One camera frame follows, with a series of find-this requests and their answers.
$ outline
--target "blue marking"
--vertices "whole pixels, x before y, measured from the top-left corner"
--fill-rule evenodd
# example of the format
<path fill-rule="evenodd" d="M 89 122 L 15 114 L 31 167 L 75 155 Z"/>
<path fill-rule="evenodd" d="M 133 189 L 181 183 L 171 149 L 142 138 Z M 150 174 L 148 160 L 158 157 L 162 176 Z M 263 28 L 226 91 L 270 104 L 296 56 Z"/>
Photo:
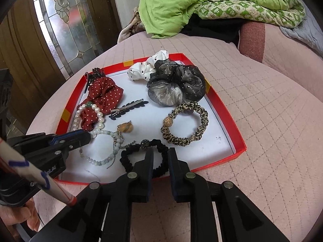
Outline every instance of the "blue marking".
<path fill-rule="evenodd" d="M 50 183 L 49 183 L 49 180 L 48 180 L 48 177 L 47 177 L 47 173 L 46 172 L 41 172 L 40 174 L 46 181 L 46 185 L 45 186 L 42 185 L 41 187 L 43 189 L 50 189 Z"/>
<path fill-rule="evenodd" d="M 27 160 L 25 161 L 13 161 L 13 160 L 9 160 L 8 161 L 8 165 L 13 167 L 26 167 L 29 166 L 29 162 Z"/>

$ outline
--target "metal bolt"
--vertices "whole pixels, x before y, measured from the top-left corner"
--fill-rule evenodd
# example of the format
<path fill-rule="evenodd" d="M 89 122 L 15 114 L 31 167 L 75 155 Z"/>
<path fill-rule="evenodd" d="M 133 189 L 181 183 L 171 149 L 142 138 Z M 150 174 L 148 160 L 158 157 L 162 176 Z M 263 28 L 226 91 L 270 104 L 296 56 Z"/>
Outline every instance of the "metal bolt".
<path fill-rule="evenodd" d="M 92 190 L 98 189 L 98 188 L 99 188 L 99 186 L 100 186 L 100 184 L 99 184 L 98 182 L 92 182 L 92 183 L 90 184 L 90 188 L 91 188 Z"/>
<path fill-rule="evenodd" d="M 233 187 L 233 183 L 231 181 L 225 181 L 223 183 L 224 187 L 226 188 L 232 188 Z"/>
<path fill-rule="evenodd" d="M 186 173 L 186 177 L 187 178 L 195 178 L 196 174 L 194 174 L 193 172 L 187 172 Z"/>
<path fill-rule="evenodd" d="M 138 176 L 138 174 L 137 174 L 136 172 L 129 172 L 129 173 L 127 174 L 127 176 L 128 176 L 129 178 L 136 178 L 136 177 Z"/>

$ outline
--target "black sheer scrunchie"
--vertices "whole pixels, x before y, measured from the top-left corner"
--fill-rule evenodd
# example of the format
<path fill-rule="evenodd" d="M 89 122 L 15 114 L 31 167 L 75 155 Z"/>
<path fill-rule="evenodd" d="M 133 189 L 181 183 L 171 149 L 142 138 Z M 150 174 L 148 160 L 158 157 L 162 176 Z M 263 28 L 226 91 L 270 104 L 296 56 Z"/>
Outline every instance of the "black sheer scrunchie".
<path fill-rule="evenodd" d="M 142 150 L 146 150 L 150 146 L 156 146 L 157 151 L 159 153 L 161 153 L 161 157 L 162 157 L 162 162 L 161 162 L 160 166 L 152 171 L 152 178 L 160 177 L 160 176 L 166 174 L 166 172 L 168 172 L 168 170 L 169 170 L 169 168 L 168 168 L 168 147 L 166 145 L 162 144 L 160 140 L 153 139 L 152 141 L 149 141 L 149 140 L 145 139 L 145 140 L 142 140 L 140 144 L 129 145 L 125 150 L 123 150 L 121 152 L 120 162 L 123 165 L 123 167 L 127 173 L 133 170 L 133 165 L 130 162 L 128 155 L 138 152 L 140 150 L 140 148 Z"/>
<path fill-rule="evenodd" d="M 200 101 L 206 92 L 205 78 L 194 65 L 182 65 L 169 59 L 155 63 L 155 73 L 147 83 L 148 96 L 159 105 L 179 105 Z"/>

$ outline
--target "black hair tie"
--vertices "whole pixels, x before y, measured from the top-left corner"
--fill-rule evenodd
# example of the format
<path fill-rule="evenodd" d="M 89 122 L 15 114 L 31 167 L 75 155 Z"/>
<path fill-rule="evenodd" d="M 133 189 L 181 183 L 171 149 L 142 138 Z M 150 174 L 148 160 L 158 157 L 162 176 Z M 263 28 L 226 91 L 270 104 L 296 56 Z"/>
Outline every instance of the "black hair tie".
<path fill-rule="evenodd" d="M 156 146 L 159 153 L 161 153 L 162 162 L 159 167 L 153 170 L 152 178 L 160 177 L 169 170 L 168 169 L 168 147 L 161 143 L 158 139 L 153 139 L 151 141 L 145 139 L 142 140 L 140 144 L 130 144 L 125 150 L 121 152 L 120 162 L 123 165 L 126 172 L 133 170 L 133 165 L 130 162 L 128 155 L 138 152 L 140 148 L 146 150 L 151 146 Z"/>

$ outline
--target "yellow tape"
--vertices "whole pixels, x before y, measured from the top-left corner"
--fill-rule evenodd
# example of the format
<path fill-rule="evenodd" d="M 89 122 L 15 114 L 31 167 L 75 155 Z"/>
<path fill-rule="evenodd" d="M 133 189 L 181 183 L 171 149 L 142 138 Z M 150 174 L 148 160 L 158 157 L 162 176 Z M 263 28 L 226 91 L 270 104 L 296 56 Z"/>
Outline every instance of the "yellow tape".
<path fill-rule="evenodd" d="M 210 83 L 205 79 L 205 92 L 206 92 L 206 94 L 209 92 L 210 87 L 211 87 Z"/>
<path fill-rule="evenodd" d="M 71 116 L 71 113 L 68 110 L 64 109 L 61 119 L 63 119 L 66 123 L 68 123 L 70 116 Z"/>
<path fill-rule="evenodd" d="M 123 62 L 123 66 L 127 67 L 127 66 L 132 66 L 133 65 L 133 60 L 129 60 L 129 61 L 125 61 Z"/>

